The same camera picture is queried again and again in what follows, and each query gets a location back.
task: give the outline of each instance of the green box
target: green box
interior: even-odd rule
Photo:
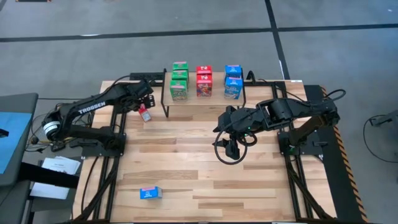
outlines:
[[[185,70],[176,70],[172,72],[172,80],[188,81],[188,72]]]
[[[170,82],[170,92],[174,101],[185,101],[188,99],[187,81],[172,80]]]
[[[188,62],[174,62],[174,63],[173,63],[173,71],[177,71],[177,70],[185,70],[185,71],[187,71],[188,83],[189,83],[189,67],[188,67]]]

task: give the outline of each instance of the wooden table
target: wooden table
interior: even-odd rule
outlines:
[[[101,91],[112,84],[103,82]],[[305,99],[303,83],[286,81],[287,91]],[[152,121],[144,123],[138,113],[127,115],[127,145],[119,165],[112,222],[266,222],[295,220],[284,158],[275,131],[259,133],[242,163],[227,166],[217,160],[211,145],[212,130],[224,106],[174,106],[166,118],[160,106],[161,87],[154,87],[157,106]],[[271,88],[246,87],[246,107],[271,99]],[[93,127],[109,125],[112,107],[96,111]],[[306,119],[295,122],[301,125]],[[223,150],[220,155],[226,159]],[[336,215],[323,164],[302,156],[308,189],[331,216]],[[80,214],[81,198],[94,159],[81,170],[73,213]],[[102,158],[88,183],[85,204],[97,191]],[[161,200],[140,200],[141,187],[163,188]],[[302,216],[303,200],[298,190]],[[104,217],[103,197],[100,217]]]

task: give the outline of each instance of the small red item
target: small red item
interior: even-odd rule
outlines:
[[[211,96],[213,77],[211,75],[197,75],[197,96]]]
[[[197,75],[212,75],[211,65],[197,66]]]
[[[151,119],[150,114],[148,110],[145,108],[145,105],[142,103],[140,105],[140,108],[138,109],[138,113],[141,115],[141,118],[147,122]]]

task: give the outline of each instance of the small box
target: small box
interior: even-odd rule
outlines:
[[[212,75],[211,65],[197,66],[197,75]]]
[[[146,187],[139,189],[140,199],[156,199],[162,198],[162,189],[160,187]]]
[[[138,109],[138,113],[141,115],[141,118],[144,120],[144,122],[147,122],[151,119],[150,114],[147,110],[147,108],[145,108],[145,104],[141,103],[139,109]]]
[[[197,75],[197,96],[211,96],[213,79],[211,75]]]
[[[225,65],[224,82],[227,77],[242,78],[242,68],[240,65]]]
[[[174,101],[184,101],[188,99],[187,81],[172,80],[170,82],[170,92]]]
[[[188,81],[188,72],[186,70],[176,70],[172,72],[172,80]]]
[[[225,98],[239,99],[243,86],[243,80],[241,78],[227,77],[225,81]]]
[[[174,62],[173,63],[173,71],[176,70],[185,70],[188,74],[188,83],[189,83],[189,67],[187,62]]]

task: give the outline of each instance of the white paper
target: white paper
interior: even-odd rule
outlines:
[[[67,174],[76,174],[80,162],[65,157],[45,158],[42,167]],[[66,199],[69,188],[57,187],[50,184],[35,183],[30,196]]]

